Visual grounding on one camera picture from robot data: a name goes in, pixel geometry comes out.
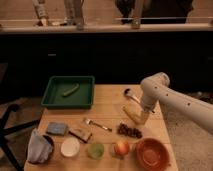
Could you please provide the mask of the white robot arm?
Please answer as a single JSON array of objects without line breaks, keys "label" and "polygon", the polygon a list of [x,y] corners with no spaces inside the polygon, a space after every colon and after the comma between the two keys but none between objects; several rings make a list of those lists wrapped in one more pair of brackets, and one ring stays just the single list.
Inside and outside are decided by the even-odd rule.
[{"label": "white robot arm", "polygon": [[141,81],[143,95],[140,105],[145,112],[153,111],[156,103],[171,106],[213,135],[213,105],[169,88],[167,74],[159,72]]}]

